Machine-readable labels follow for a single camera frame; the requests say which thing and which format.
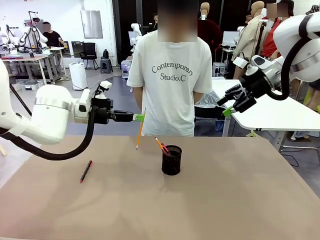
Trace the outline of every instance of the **black mesh pen cup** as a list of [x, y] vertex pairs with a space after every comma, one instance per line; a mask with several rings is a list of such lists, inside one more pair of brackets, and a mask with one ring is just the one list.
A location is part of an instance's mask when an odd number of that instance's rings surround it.
[[162, 153], [162, 172], [169, 176], [174, 176], [180, 173], [181, 154], [182, 150], [178, 146], [166, 146], [171, 156]]

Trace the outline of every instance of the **office chair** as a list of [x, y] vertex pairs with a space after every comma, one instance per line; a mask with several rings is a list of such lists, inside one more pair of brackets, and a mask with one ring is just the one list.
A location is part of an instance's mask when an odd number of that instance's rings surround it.
[[96, 62], [97, 52], [96, 52], [96, 44], [94, 42], [85, 42], [83, 44], [83, 52], [80, 52], [80, 57], [84, 62], [86, 60], [86, 67], [88, 69], [88, 61], [92, 60], [94, 70], [98, 70], [99, 66]]

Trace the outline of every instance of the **dark red shirt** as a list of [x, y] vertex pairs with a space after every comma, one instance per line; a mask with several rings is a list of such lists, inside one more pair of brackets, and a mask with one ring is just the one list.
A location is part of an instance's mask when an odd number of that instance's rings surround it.
[[273, 27], [271, 28], [270, 32], [268, 33], [268, 35], [265, 38], [265, 42], [263, 45], [263, 50], [262, 50], [262, 57], [266, 57], [266, 58], [270, 58], [272, 54], [274, 54], [274, 52], [277, 50], [277, 46], [275, 44], [274, 41], [274, 33], [275, 30], [277, 29], [277, 27], [279, 27], [281, 21], [277, 20]]
[[210, 19], [198, 19], [198, 37], [209, 45], [212, 54], [215, 53], [215, 49], [222, 43], [223, 39], [219, 26]]

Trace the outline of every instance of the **black marker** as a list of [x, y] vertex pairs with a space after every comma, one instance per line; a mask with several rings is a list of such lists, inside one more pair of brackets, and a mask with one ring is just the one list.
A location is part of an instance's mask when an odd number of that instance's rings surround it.
[[86, 169], [84, 170], [84, 173], [83, 173], [83, 175], [82, 175], [82, 177], [80, 179], [80, 183], [82, 183], [84, 181], [84, 179], [85, 179], [85, 177], [87, 175], [87, 172], [89, 171], [89, 168], [92, 166], [93, 163], [94, 163], [93, 161], [91, 161], [91, 160], [89, 161], [89, 163], [86, 166]]

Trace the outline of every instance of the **yellow pencil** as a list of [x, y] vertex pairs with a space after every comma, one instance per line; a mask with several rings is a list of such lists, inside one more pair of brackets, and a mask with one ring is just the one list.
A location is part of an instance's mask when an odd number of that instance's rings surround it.
[[[146, 109], [147, 108], [144, 108], [144, 113], [143, 113], [143, 117], [145, 118], [146, 117]], [[138, 135], [138, 139], [136, 141], [136, 150], [138, 150], [139, 148], [139, 144], [140, 144], [140, 138], [141, 138], [141, 135], [142, 135], [142, 128], [144, 127], [144, 122], [145, 122], [145, 119], [143, 118], [143, 122], [141, 122], [141, 125], [140, 125], [140, 130], [139, 130], [139, 135]]]

